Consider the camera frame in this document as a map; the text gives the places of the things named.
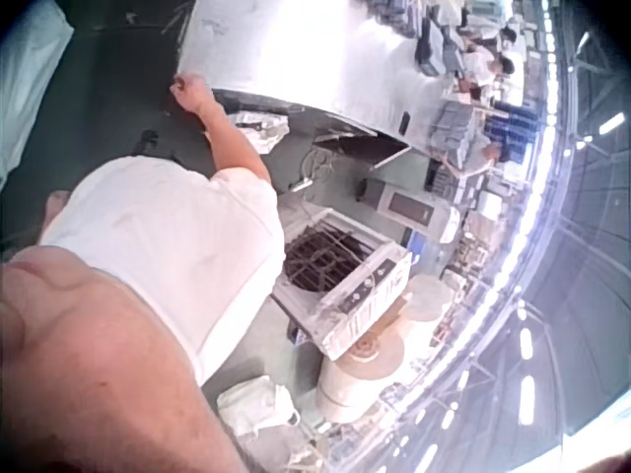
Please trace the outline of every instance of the person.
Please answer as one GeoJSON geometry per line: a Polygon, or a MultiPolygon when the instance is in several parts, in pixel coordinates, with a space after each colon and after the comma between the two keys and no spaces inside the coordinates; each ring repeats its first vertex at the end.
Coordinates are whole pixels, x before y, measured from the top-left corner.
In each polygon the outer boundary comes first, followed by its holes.
{"type": "Polygon", "coordinates": [[[495,57],[491,51],[483,46],[462,55],[464,63],[464,79],[468,84],[478,87],[490,86],[498,74],[511,75],[515,72],[515,64],[504,56],[495,57]]]}
{"type": "Polygon", "coordinates": [[[26,468],[245,471],[199,386],[282,269],[276,193],[201,77],[171,90],[217,172],[114,160],[53,194],[2,268],[0,437],[26,468]]]}
{"type": "Polygon", "coordinates": [[[493,168],[496,163],[505,163],[508,160],[508,157],[502,153],[502,145],[492,143],[484,135],[477,136],[471,143],[462,169],[450,162],[449,154],[445,151],[434,149],[432,150],[432,157],[440,160],[448,171],[458,179],[484,173],[493,168]]]}

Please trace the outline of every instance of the plastic bag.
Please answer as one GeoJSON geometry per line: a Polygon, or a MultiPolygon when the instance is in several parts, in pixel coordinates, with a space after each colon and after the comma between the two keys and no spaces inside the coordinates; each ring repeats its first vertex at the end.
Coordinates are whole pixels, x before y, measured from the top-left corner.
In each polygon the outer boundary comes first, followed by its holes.
{"type": "Polygon", "coordinates": [[[236,437],[258,435],[261,429],[295,426],[300,422],[287,388],[275,384],[269,376],[231,387],[219,395],[217,407],[219,416],[236,437]]]}
{"type": "Polygon", "coordinates": [[[240,111],[229,115],[260,155],[267,155],[289,133],[286,116],[257,111],[240,111]]]}
{"type": "Polygon", "coordinates": [[[52,74],[74,30],[52,0],[39,0],[0,44],[0,189],[22,158],[52,74]]]}

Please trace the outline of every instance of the white cloth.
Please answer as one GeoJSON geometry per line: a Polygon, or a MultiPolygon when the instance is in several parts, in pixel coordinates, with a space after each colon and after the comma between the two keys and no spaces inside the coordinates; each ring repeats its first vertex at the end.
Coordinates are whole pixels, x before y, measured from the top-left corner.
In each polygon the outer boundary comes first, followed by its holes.
{"type": "Polygon", "coordinates": [[[166,160],[121,158],[79,184],[41,244],[72,251],[135,291],[179,341],[201,385],[280,274],[276,203],[271,185],[247,169],[208,179],[166,160]]]}
{"type": "Polygon", "coordinates": [[[465,53],[462,61],[466,78],[479,87],[490,86],[496,74],[489,70],[489,62],[494,60],[493,53],[482,46],[477,46],[474,52],[465,53]]]}

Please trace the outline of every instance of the paper roll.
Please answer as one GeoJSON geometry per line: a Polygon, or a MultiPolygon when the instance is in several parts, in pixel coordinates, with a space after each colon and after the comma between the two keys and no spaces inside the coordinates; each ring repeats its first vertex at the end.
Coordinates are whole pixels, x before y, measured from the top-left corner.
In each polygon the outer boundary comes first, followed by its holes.
{"type": "Polygon", "coordinates": [[[454,291],[443,281],[428,275],[410,280],[404,294],[408,303],[392,325],[405,344],[405,360],[422,356],[429,348],[434,330],[452,306],[454,291]]]}
{"type": "Polygon", "coordinates": [[[329,422],[358,420],[391,383],[403,364],[405,347],[390,331],[377,337],[368,332],[336,362],[322,361],[315,401],[329,422]]]}

